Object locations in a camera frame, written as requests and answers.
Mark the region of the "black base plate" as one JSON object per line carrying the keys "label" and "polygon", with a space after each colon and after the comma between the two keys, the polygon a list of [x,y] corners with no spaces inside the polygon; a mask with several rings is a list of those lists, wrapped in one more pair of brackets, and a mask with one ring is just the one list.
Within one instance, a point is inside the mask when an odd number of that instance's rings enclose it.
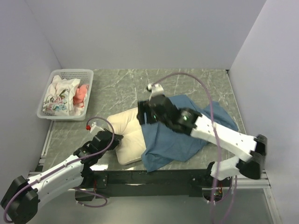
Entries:
{"label": "black base plate", "polygon": [[80,187],[94,189],[106,197],[201,196],[213,178],[204,169],[93,171]]}

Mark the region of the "pink cloth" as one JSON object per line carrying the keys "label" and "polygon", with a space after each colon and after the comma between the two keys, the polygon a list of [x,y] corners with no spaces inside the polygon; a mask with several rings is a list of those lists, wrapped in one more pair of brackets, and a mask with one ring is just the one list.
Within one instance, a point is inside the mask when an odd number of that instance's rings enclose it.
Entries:
{"label": "pink cloth", "polygon": [[83,84],[76,89],[75,96],[73,97],[73,105],[83,108],[85,106],[85,98],[89,90],[88,84]]}

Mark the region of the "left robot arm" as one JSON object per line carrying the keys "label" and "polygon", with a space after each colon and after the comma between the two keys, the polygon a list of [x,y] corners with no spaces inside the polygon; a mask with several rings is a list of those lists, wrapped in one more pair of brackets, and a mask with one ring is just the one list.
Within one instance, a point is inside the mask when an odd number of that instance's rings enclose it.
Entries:
{"label": "left robot arm", "polygon": [[91,186],[91,166],[106,151],[114,150],[122,139],[122,135],[106,129],[99,131],[92,140],[56,166],[29,178],[22,175],[15,178],[0,202],[4,222],[26,224],[41,207],[67,190]]}

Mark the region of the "white printed cloth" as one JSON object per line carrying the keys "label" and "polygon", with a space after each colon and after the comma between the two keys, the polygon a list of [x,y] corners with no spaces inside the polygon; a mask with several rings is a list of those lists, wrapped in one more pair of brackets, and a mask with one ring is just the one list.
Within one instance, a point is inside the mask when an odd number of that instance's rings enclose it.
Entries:
{"label": "white printed cloth", "polygon": [[80,84],[80,79],[62,79],[53,77],[45,93],[42,111],[54,116],[71,116],[73,114],[73,97]]}

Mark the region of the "blue pillowcase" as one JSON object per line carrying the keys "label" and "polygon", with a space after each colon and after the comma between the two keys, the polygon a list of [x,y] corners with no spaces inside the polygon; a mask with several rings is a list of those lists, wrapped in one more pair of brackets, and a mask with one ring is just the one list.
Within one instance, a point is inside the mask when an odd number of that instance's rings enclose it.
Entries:
{"label": "blue pillowcase", "polygon": [[[201,109],[186,95],[173,96],[170,100],[177,108],[191,108],[211,118],[210,105]],[[224,108],[216,101],[212,101],[212,105],[214,121],[238,132],[237,124]],[[158,122],[144,124],[141,128],[146,147],[141,159],[147,172],[158,170],[172,161],[186,162],[208,144],[205,140],[173,132]]]}

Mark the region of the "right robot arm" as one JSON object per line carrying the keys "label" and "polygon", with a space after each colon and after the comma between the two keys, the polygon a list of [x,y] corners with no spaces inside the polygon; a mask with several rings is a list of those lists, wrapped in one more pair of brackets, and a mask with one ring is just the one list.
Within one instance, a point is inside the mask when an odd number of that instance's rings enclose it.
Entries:
{"label": "right robot arm", "polygon": [[206,140],[235,155],[209,164],[205,174],[208,185],[216,186],[225,178],[239,174],[253,180],[261,178],[268,143],[264,135],[245,135],[223,125],[213,124],[203,113],[187,107],[177,108],[165,95],[140,101],[137,108],[137,119],[141,125],[161,122],[177,133]]}

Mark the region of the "white plastic basket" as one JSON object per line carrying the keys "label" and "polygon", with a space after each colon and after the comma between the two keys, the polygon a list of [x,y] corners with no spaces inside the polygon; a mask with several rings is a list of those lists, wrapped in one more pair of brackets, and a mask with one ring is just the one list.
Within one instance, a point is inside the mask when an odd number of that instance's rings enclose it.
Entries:
{"label": "white plastic basket", "polygon": [[[59,75],[62,79],[74,79],[78,78],[80,79],[80,84],[78,87],[80,87],[83,84],[88,84],[89,85],[89,90],[87,93],[87,97],[85,98],[85,106],[83,108],[76,107],[73,105],[74,110],[73,114],[71,116],[54,116],[48,113],[44,113],[42,110],[43,107],[43,100],[45,97],[45,93],[48,89],[48,86],[51,84],[53,77]],[[88,102],[89,98],[91,95],[91,88],[92,88],[92,83],[93,83],[93,71],[92,70],[87,70],[87,69],[61,69],[61,70],[55,70],[51,72],[50,77],[47,82],[47,88],[45,89],[43,93],[43,97],[41,98],[39,107],[37,109],[37,116],[41,119],[49,119],[49,120],[67,120],[67,121],[82,121],[85,119],[86,112],[87,112],[87,107],[88,107]]]}

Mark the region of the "cream pillow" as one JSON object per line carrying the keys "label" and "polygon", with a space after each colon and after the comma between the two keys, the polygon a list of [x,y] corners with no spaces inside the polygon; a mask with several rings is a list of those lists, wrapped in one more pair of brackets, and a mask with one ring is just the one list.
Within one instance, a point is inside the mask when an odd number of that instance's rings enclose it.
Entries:
{"label": "cream pillow", "polygon": [[110,115],[107,120],[113,126],[115,134],[122,135],[123,139],[116,149],[118,162],[128,165],[141,160],[145,152],[145,140],[142,127],[137,119],[138,108],[132,108],[118,114]]}

